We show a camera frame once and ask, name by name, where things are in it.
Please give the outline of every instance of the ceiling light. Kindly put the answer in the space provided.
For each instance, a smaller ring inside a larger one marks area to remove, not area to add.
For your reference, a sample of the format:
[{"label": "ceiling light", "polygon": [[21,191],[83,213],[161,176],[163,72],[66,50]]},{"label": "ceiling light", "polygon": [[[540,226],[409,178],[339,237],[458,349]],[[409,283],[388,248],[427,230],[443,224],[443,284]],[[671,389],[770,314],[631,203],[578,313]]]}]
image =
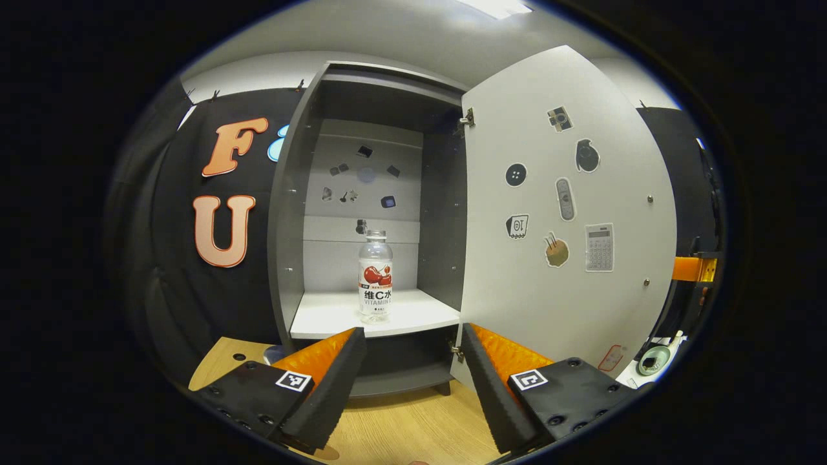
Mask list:
[{"label": "ceiling light", "polygon": [[503,19],[511,15],[520,13],[530,13],[532,10],[526,7],[517,0],[457,0],[465,3],[469,7],[474,7],[477,10],[495,19]]}]

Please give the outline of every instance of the red label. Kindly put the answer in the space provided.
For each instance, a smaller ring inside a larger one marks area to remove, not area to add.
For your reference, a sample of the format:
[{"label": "red label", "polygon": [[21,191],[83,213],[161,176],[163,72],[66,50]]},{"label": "red label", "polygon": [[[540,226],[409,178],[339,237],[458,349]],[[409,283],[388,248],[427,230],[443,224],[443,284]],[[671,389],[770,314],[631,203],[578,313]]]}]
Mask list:
[{"label": "red label", "polygon": [[618,366],[618,363],[620,363],[620,359],[622,358],[623,349],[621,349],[619,345],[615,344],[611,349],[609,349],[609,352],[606,353],[605,357],[603,357],[603,362],[600,362],[600,365],[597,368],[604,372],[611,372]]}]

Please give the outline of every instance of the bottle label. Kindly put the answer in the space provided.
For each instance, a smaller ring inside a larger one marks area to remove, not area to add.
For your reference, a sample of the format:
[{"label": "bottle label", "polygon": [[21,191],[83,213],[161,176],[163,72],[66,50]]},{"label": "bottle label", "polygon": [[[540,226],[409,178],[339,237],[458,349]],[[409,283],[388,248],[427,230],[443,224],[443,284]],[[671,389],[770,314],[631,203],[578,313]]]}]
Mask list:
[{"label": "bottle label", "polygon": [[386,260],[359,260],[360,311],[363,314],[388,313],[393,284],[390,278],[392,265]]}]

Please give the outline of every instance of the plastic bottle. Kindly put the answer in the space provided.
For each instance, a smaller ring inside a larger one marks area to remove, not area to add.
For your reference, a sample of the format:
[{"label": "plastic bottle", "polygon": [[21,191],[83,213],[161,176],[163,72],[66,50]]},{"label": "plastic bottle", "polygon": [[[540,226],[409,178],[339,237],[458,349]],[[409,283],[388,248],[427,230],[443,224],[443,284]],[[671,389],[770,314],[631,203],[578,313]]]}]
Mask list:
[{"label": "plastic bottle", "polygon": [[362,323],[377,324],[388,320],[394,253],[385,231],[371,229],[366,237],[359,251],[359,311]]}]

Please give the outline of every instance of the white shelf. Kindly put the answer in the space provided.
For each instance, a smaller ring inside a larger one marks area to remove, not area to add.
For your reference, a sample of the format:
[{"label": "white shelf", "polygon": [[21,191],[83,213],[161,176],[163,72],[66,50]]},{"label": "white shelf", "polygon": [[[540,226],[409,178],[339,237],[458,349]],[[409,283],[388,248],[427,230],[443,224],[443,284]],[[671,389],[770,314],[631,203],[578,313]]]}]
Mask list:
[{"label": "white shelf", "polygon": [[419,289],[395,290],[390,316],[382,324],[359,320],[359,294],[305,292],[290,328],[297,339],[324,339],[355,326],[365,328],[366,338],[415,333],[459,324],[460,313]]}]

